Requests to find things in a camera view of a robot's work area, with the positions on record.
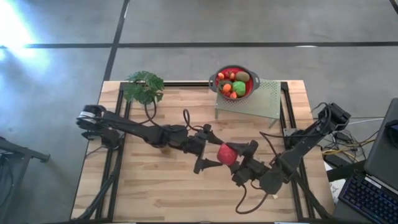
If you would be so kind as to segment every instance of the gray floor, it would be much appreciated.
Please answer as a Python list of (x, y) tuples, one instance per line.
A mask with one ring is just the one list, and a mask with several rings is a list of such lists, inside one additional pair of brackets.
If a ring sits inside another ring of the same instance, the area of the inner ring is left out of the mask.
[[(112, 43), (122, 4), (0, 0), (0, 45)], [(398, 15), (388, 0), (134, 0), (120, 40), (335, 41), (398, 41)], [(48, 164), (31, 162), (8, 223), (68, 220), (87, 145), (74, 118), (98, 101), (110, 51), (0, 49), (0, 136), (51, 153)], [(397, 57), (398, 47), (118, 49), (110, 79), (149, 70), (165, 80), (206, 80), (240, 64), (262, 78), (305, 80), (311, 106), (334, 101), (355, 122), (383, 117), (398, 96)], [(348, 129), (362, 140), (380, 123)]]

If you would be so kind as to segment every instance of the fruit bowl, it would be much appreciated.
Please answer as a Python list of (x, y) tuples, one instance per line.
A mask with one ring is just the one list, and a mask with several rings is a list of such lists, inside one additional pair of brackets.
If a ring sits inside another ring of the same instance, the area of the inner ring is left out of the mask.
[[(244, 82), (245, 84), (245, 92), (244, 94), (240, 95), (240, 96), (236, 96), (236, 97), (230, 97), (231, 95), (228, 95), (228, 92), (224, 92), (223, 90), (220, 90), (220, 85), (224, 84), (224, 83), (232, 83), (235, 81), (235, 78), (233, 77), (233, 79), (230, 79), (229, 76), (233, 73), (234, 75), (236, 75), (238, 72), (245, 72), (249, 75), (249, 80)], [(217, 92), (218, 94), (220, 94), (223, 98), (227, 99), (227, 100), (233, 100), (233, 101), (238, 101), (238, 100), (242, 100), (244, 98), (247, 98), (248, 96), (250, 96), (250, 94), (253, 93), (254, 90), (257, 90), (260, 86), (260, 79), (257, 76), (257, 74), (255, 74), (252, 71), (249, 71), (248, 69), (239, 66), (239, 65), (227, 65), (221, 69), (219, 69), (214, 75), (212, 75), (209, 78), (209, 87), (211, 90), (213, 90), (213, 92)]]

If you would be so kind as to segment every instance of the wooden table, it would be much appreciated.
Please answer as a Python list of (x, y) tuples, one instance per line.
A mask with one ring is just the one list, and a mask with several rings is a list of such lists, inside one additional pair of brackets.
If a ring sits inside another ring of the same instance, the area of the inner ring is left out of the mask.
[[(313, 123), (310, 105), (301, 80), (287, 81), (298, 128)], [(104, 82), (99, 105), (114, 111), (120, 82)], [(185, 124), (182, 111), (188, 109), (192, 125), (211, 124), (214, 133), (223, 141), (249, 142), (256, 140), (259, 148), (256, 159), (266, 164), (274, 157), (259, 131), (281, 135), (280, 124), (268, 128), (269, 120), (258, 116), (223, 111), (214, 116), (216, 93), (206, 87), (167, 87), (158, 104), (155, 118), (159, 124)], [(146, 119), (142, 105), (133, 103), (130, 119)], [(284, 150), (280, 138), (271, 138), (275, 149)], [(99, 141), (90, 142), (88, 152), (96, 149)], [(205, 156), (216, 160), (218, 146), (207, 144)], [(85, 161), (76, 195), (72, 217), (79, 216), (98, 193), (103, 175), (106, 151), (97, 151)], [(235, 213), (235, 206), (243, 196), (243, 189), (231, 181), (225, 166), (193, 173), (196, 157), (177, 150), (156, 149), (143, 140), (127, 135), (114, 222), (265, 222), (296, 221), (290, 184), (284, 184), (277, 194), (269, 197), (257, 211), (248, 215)], [(329, 211), (334, 209), (326, 170), (320, 151), (311, 150), (305, 156), (310, 188), (320, 203)], [(264, 192), (248, 187), (248, 195), (240, 210), (256, 206)], [(300, 194), (304, 214), (307, 213), (303, 194)], [(107, 201), (104, 204), (106, 214)]]

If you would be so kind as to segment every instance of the potted plant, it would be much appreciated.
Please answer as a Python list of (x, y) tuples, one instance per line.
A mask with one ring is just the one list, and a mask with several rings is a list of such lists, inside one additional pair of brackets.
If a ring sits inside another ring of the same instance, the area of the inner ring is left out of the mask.
[(129, 81), (124, 89), (124, 98), (128, 101), (132, 99), (137, 100), (141, 104), (152, 104), (155, 100), (159, 102), (162, 100), (164, 90), (164, 81), (157, 75), (147, 72), (139, 71), (129, 75)]

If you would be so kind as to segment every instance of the keyboard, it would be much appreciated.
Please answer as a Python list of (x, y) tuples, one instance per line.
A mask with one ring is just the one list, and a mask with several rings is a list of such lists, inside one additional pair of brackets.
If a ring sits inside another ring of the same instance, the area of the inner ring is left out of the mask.
[(398, 196), (358, 171), (338, 198), (374, 223), (398, 223)]

